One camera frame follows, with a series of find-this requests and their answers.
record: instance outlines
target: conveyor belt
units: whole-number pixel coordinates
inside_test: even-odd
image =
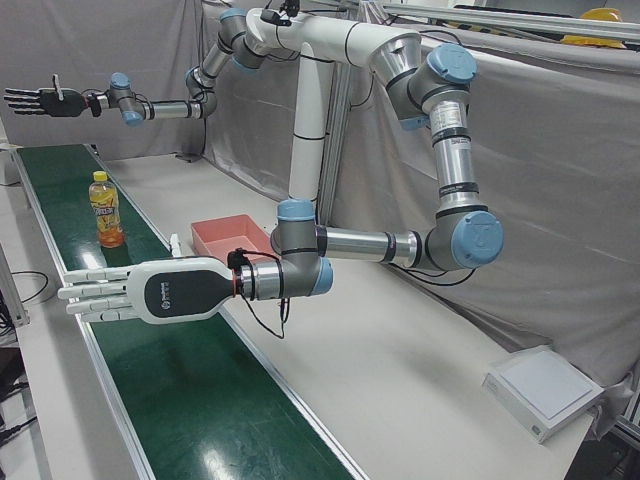
[[[87,189],[92,172],[103,165],[87,147],[23,148],[17,153],[25,189],[64,270],[169,256],[122,192],[126,245],[100,248]],[[221,315],[163,326],[140,320],[91,324],[90,330],[89,340],[97,341],[118,403],[126,409],[121,416],[133,426],[133,441],[144,451],[132,455],[146,456],[136,463],[152,470],[147,478],[365,478]]]

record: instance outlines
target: robotic arm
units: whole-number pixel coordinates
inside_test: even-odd
[[[77,117],[89,109],[94,117],[99,117],[104,110],[117,108],[129,126],[162,118],[206,118],[217,106],[215,80],[242,43],[246,30],[245,13],[239,9],[227,10],[220,16],[220,24],[216,44],[200,65],[187,72],[185,82],[191,95],[189,100],[149,101],[131,89],[131,81],[124,73],[114,73],[104,92],[96,90],[85,94],[60,88],[58,76],[54,75],[53,88],[7,88],[4,99],[18,115]]]
[[[124,269],[69,272],[65,280],[79,284],[61,289],[59,295],[81,300],[69,305],[69,313],[80,313],[87,321],[133,317],[150,323],[199,320],[210,317],[237,295],[264,300],[326,293],[333,273],[325,257],[452,271],[478,268],[499,255],[502,226],[480,202],[471,164],[466,111],[468,86],[476,74],[473,57],[461,46],[444,44],[421,63],[420,36],[410,30],[306,14],[289,17],[287,24],[278,20],[281,18],[277,12],[261,9],[251,10],[246,20],[236,9],[223,14],[217,45],[187,74],[192,101],[200,102],[201,115],[215,107],[215,78],[230,57],[251,71],[260,67],[272,49],[301,53],[292,199],[279,205],[278,226],[271,236],[280,258],[251,263],[240,251],[231,256],[229,267],[212,258],[187,258]],[[371,233],[315,224],[314,207],[308,199],[317,191],[334,62],[368,68],[385,87],[405,129],[430,126],[440,184],[440,207],[431,231]],[[149,118],[149,105],[136,102],[127,82],[120,80],[109,90],[111,96],[97,95],[98,101],[105,105],[115,101],[124,105],[121,111]],[[26,104],[35,103],[34,95],[22,95]],[[174,115],[174,107],[166,107],[164,118]],[[109,282],[86,283],[103,280]]]
[[[333,270],[317,253],[313,204],[285,200],[278,205],[284,250],[273,261],[251,263],[243,251],[229,255],[229,267],[212,257],[144,262],[119,268],[75,270],[64,275],[61,299],[77,298],[67,313],[86,322],[141,318],[164,324],[204,320],[237,295],[250,300],[285,299],[326,293]]]

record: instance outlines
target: gray curtain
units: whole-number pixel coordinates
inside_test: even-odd
[[[551,344],[601,385],[618,384],[640,356],[640,56],[455,33],[479,64],[475,169],[506,245],[468,282],[424,288],[509,350]],[[425,39],[424,53],[434,45]],[[253,77],[227,69],[209,127],[213,162],[276,199],[287,192],[295,72],[293,62]],[[355,76],[352,104],[370,82]],[[331,223],[428,230],[437,191],[429,133],[403,131],[374,85],[350,112]]]
[[[4,0],[0,15],[0,88],[51,86],[105,90],[113,72],[129,75],[150,100],[186,99],[184,74],[197,64],[202,9],[197,0]],[[25,146],[93,143],[105,159],[196,152],[203,122],[145,122],[130,128],[120,113],[99,119],[22,117],[0,102],[8,138]]]

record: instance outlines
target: plastic bottle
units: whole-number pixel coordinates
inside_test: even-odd
[[[93,172],[93,180],[89,187],[89,200],[96,215],[98,240],[103,247],[119,247],[124,243],[124,232],[118,212],[118,190],[109,182],[106,172]]]

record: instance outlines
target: pink tray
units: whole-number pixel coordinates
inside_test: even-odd
[[[211,255],[227,263],[227,253],[236,248],[274,255],[269,236],[249,215],[216,218],[191,224],[193,245],[198,255]],[[247,255],[251,261],[269,260],[262,255]]]

